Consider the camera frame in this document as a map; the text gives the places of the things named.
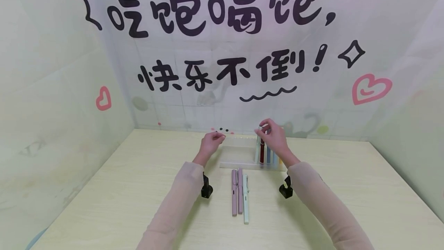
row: hand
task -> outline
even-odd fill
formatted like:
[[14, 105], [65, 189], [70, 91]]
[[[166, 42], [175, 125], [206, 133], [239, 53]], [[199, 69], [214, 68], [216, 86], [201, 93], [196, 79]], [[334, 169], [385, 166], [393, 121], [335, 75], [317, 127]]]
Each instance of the hand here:
[[205, 134], [200, 144], [199, 153], [193, 162], [205, 167], [210, 157], [216, 152], [217, 148], [224, 140], [225, 134], [217, 131]]
[[301, 162], [288, 147], [283, 128], [272, 119], [263, 120], [259, 126], [263, 127], [262, 130], [257, 129], [254, 132], [282, 159], [287, 168]]

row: wrist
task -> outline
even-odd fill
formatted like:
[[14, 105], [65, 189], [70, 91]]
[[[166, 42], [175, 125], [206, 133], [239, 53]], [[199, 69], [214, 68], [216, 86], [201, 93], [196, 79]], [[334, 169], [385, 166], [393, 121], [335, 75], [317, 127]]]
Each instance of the wrist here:
[[202, 165], [202, 167], [205, 168], [205, 165], [207, 164], [208, 159], [210, 159], [208, 154], [203, 154], [203, 153], [199, 152], [199, 153], [197, 153], [195, 159], [193, 159], [193, 163]]
[[279, 153], [278, 156], [281, 158], [284, 165], [289, 168], [292, 165], [298, 164], [301, 162], [292, 151], [287, 148], [282, 153]]

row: clear acrylic pen stand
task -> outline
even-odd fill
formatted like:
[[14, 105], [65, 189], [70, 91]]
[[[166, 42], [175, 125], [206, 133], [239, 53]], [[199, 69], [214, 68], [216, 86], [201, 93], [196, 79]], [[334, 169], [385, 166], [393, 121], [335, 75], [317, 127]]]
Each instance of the clear acrylic pen stand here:
[[230, 169], [248, 169], [248, 170], [268, 170], [268, 171], [286, 171], [286, 167], [280, 163], [279, 158], [277, 162], [273, 162], [273, 158], [269, 159], [267, 163], [264, 152], [264, 163], [255, 162], [256, 156], [256, 138], [239, 138], [227, 137], [221, 148], [220, 153], [220, 168]]

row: pink fountain pen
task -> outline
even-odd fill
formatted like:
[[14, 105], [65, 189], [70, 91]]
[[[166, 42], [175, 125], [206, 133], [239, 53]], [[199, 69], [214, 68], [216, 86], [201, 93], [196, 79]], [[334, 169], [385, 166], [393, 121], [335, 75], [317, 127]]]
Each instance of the pink fountain pen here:
[[244, 211], [244, 202], [243, 202], [243, 186], [242, 186], [242, 169], [237, 169], [237, 213], [242, 214]]
[[237, 215], [237, 171], [233, 169], [231, 171], [231, 209], [233, 216]]

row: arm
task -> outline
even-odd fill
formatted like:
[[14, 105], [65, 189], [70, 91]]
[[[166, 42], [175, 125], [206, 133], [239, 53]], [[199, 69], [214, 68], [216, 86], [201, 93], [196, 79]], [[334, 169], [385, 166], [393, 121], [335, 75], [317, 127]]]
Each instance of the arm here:
[[185, 162], [160, 204], [136, 250], [169, 250], [204, 185], [204, 167], [223, 142], [221, 133], [207, 133], [193, 162]]
[[319, 220], [337, 250], [373, 250], [373, 246], [359, 223], [344, 203], [323, 182], [308, 163], [301, 162], [288, 148], [285, 132], [272, 119], [255, 130], [265, 143], [282, 159], [288, 168], [292, 188]]
[[337, 250], [373, 250], [373, 246], [344, 203], [308, 163], [288, 168], [292, 188], [319, 220]]

